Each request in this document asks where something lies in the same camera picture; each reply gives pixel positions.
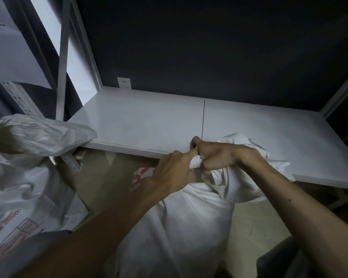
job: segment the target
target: plastic bag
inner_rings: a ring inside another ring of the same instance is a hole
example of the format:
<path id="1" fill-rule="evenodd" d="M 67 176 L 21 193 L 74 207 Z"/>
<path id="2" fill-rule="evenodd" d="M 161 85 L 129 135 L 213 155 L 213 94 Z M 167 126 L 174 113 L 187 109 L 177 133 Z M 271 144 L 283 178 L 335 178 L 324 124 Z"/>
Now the plastic bag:
<path id="1" fill-rule="evenodd" d="M 288 161 L 269 159 L 270 153 L 240 134 L 218 142 L 256 148 L 271 166 L 294 181 Z M 192 167 L 200 161 L 193 160 Z M 153 168 L 140 168 L 132 189 L 152 176 Z M 264 194 L 240 168 L 194 170 L 195 182 L 152 207 L 118 247 L 120 278 L 213 277 L 227 248 L 235 203 L 260 201 Z"/>
<path id="2" fill-rule="evenodd" d="M 95 137 L 69 122 L 21 114 L 0 119 L 0 256 L 36 233 L 73 229 L 88 214 L 46 156 Z"/>

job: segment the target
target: person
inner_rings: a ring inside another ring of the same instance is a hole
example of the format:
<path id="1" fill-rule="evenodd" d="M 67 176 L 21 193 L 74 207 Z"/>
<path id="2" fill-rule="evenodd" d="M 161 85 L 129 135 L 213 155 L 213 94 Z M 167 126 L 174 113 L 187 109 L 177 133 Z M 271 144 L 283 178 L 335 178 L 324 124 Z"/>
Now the person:
<path id="1" fill-rule="evenodd" d="M 17 252 L 17 257 L 30 257 L 27 264 L 23 267 L 12 259 L 7 264 L 10 267 L 0 266 L 3 269 L 0 273 L 11 268 L 10 275 L 15 278 L 98 276 L 104 262 L 143 215 L 191 182 L 193 172 L 189 164 L 200 154 L 202 170 L 233 165 L 243 169 L 264 192 L 295 242 L 320 272 L 330 278 L 348 277 L 348 225 L 334 213 L 271 167 L 256 149 L 206 142 L 199 137 L 193 138 L 191 148 L 187 153 L 174 151 L 162 156 L 153 176 L 147 177 L 126 199 L 72 234 L 53 240 L 50 247 L 45 244 L 41 254 Z M 31 243 L 34 237 L 23 244 Z"/>

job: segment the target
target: wall socket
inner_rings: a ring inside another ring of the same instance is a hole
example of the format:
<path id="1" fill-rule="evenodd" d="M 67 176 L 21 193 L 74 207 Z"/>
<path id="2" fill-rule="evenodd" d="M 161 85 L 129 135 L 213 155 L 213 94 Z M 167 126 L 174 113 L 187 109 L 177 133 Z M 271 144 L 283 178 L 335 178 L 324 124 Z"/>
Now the wall socket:
<path id="1" fill-rule="evenodd" d="M 117 77 L 117 81 L 119 82 L 120 88 L 130 88 L 131 89 L 130 78 Z"/>

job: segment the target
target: black gap line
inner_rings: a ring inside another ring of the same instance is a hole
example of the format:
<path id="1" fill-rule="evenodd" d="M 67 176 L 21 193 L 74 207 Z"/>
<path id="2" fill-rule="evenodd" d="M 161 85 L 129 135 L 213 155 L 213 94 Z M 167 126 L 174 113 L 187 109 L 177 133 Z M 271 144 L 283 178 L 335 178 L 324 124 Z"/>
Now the black gap line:
<path id="1" fill-rule="evenodd" d="M 202 132 L 201 132 L 201 139 L 204 135 L 204 116 L 205 116 L 205 100 L 204 100 L 204 112 L 202 113 Z"/>

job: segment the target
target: beige floor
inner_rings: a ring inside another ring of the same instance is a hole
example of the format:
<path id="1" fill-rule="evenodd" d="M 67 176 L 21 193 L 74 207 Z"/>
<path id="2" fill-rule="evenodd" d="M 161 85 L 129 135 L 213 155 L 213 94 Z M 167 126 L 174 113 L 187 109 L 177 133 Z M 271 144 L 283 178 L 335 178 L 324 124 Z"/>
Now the beige floor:
<path id="1" fill-rule="evenodd" d="M 74 174 L 62 162 L 59 162 L 59 171 L 92 211 L 84 222 L 128 193 L 134 170 L 154 167 L 157 163 L 156 159 L 83 150 L 86 153 L 78 152 L 78 155 L 84 154 L 81 171 Z M 256 259 L 289 235 L 268 201 L 237 204 L 225 257 L 227 268 L 235 278 L 256 277 Z M 105 267 L 112 277 L 114 256 L 106 262 Z"/>

